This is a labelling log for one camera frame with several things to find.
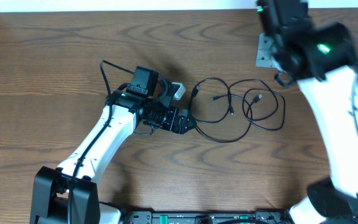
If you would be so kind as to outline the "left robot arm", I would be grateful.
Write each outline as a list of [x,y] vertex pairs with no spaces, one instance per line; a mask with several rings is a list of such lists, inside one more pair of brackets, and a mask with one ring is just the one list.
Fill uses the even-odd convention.
[[177,134],[195,128],[190,112],[172,105],[186,91],[182,83],[147,67],[131,74],[131,82],[108,90],[101,117],[78,148],[57,168],[38,171],[31,223],[119,223],[121,210],[99,201],[98,184],[121,144],[140,123]]

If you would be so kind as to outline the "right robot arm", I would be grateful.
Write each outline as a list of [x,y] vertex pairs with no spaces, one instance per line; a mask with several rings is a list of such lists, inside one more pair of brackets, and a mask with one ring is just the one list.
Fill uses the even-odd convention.
[[307,188],[284,223],[358,223],[358,57],[349,29],[316,27],[307,1],[256,3],[268,57],[307,99],[329,159],[329,177]]

